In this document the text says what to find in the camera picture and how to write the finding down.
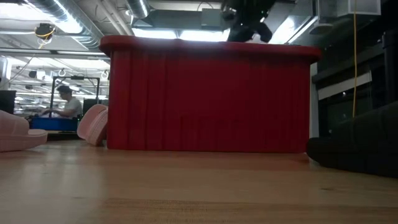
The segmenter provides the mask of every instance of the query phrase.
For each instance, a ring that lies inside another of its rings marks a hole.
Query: white shirt
[[[65,110],[74,110],[75,112],[70,116],[70,118],[76,118],[79,114],[82,114],[81,103],[78,99],[73,97],[69,102],[65,104]]]

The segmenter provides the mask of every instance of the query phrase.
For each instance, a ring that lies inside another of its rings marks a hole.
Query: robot
[[[231,26],[229,42],[246,42],[254,34],[259,34],[261,41],[268,43],[272,32],[265,25],[270,9],[276,0],[224,0],[221,4],[223,19]]]

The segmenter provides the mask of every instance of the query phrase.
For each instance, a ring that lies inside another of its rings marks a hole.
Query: red box
[[[305,152],[318,49],[121,35],[100,49],[110,149]]]

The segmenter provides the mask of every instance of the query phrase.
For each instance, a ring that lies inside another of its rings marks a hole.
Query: man
[[[59,92],[61,99],[66,100],[67,103],[65,104],[65,107],[63,110],[47,110],[44,114],[53,112],[56,114],[59,114],[60,116],[64,118],[76,118],[78,115],[81,114],[81,103],[78,99],[75,97],[72,97],[72,90],[69,88],[69,86],[60,86],[57,88],[57,91]]]

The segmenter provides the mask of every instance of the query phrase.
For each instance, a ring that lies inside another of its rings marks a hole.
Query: metal frame
[[[40,50],[0,47],[0,53],[3,56],[13,57],[31,57],[32,55],[35,55],[35,57],[110,60],[110,58],[102,52],[84,52],[75,50]]]
[[[65,79],[70,78],[71,80],[84,80],[84,79],[89,79],[89,80],[97,80],[97,91],[96,91],[96,97],[95,99],[97,100],[98,103],[98,93],[100,92],[100,82],[101,79],[100,78],[91,78],[91,77],[60,77],[60,76],[54,76],[52,78],[52,89],[51,89],[51,100],[50,100],[50,109],[52,109],[53,104],[54,104],[54,91],[55,91],[55,81],[57,81],[57,79],[61,79],[62,81],[64,81]]]

